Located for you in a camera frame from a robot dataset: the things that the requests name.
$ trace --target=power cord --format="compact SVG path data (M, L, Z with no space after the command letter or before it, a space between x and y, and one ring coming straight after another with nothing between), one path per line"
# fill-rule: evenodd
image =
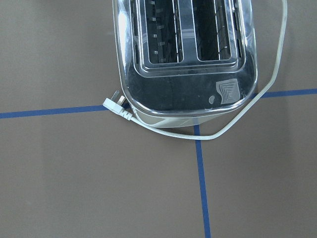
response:
M275 66L274 71L271 77L271 80L269 83L255 96L254 99L252 99L245 108L242 109L242 111L232 120L230 121L223 129L218 131L217 133L213 135L186 135L186 134L179 134L179 133L173 133L161 129L157 129L148 125L143 124L141 121L139 121L137 118L133 117L133 114L126 111L122 104L125 98L122 96L118 103L115 103L113 100L107 98L105 102L103 103L103 106L108 108L110 111L116 113L117 115L120 115L127 120L131 120L135 122L136 124L149 129L153 132L175 137L175 138L181 138L181 139L189 139L189 140L213 140L224 134L227 130L229 130L263 95L266 93L270 87L274 84L277 78L278 70L281 63L281 57L282 57L282 51L283 51L283 44L284 44L284 38L285 38L285 31L286 31L286 24L287 24L287 0L282 0L283 3L283 18L282 18L282 25L280 30L280 37L278 42L278 48L277 48L277 54L276 54L276 60L275 60Z

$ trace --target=blue line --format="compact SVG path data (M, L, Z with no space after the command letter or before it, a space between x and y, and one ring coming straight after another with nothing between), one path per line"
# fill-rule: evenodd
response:
M199 125L194 126L194 131L195 131L195 135L200 135ZM200 140L196 140L196 154L197 154L197 164L198 164L200 196L202 199L205 238L211 238L211 228L210 228L210 222L209 222L207 191L206 191L205 172L204 172L204 160L203 160L203 152L202 152L202 143Z
M313 94L317 94L317 88L292 90L292 91L267 92L262 96L262 98L290 97L290 96L313 95ZM75 107L75 108L44 109L44 110L35 110L35 111L0 113L0 119L36 117L36 116L71 114L71 113L88 113L88 112L99 112L99 111L106 111L106 110L107 109L104 108L102 105Z

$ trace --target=vertical blue line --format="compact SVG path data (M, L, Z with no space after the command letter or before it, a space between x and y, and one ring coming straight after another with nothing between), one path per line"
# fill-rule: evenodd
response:
M194 131L195 131L195 135L200 135L199 125L194 126ZM202 143L200 140L196 140L196 154L197 154L198 175L199 175L199 184L200 184L200 196L202 199L205 238L211 238L211 228L210 228L210 222L209 222L207 191L206 191L205 172L204 172L203 151L202 151Z

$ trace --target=metal prong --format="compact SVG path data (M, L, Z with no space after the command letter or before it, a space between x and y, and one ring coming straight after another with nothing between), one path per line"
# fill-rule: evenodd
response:
M121 96L119 101L117 102L118 105L122 106L122 104L124 103L125 101L125 97L124 96Z
M115 100L117 99L119 93L120 93L119 90L115 91L115 93L114 93L113 96L111 97L111 100L112 100L112 101L115 101Z

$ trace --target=gray floor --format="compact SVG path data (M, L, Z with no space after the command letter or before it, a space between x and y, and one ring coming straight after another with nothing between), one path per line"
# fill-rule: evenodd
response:
M261 86L281 4L252 2ZM315 0L289 0L271 91L317 88L316 11ZM1 0L0 82L0 114L100 105L120 88L111 1ZM261 99L202 142L214 238L317 237L316 100ZM0 134L0 237L205 237L194 141L107 111L0 119Z

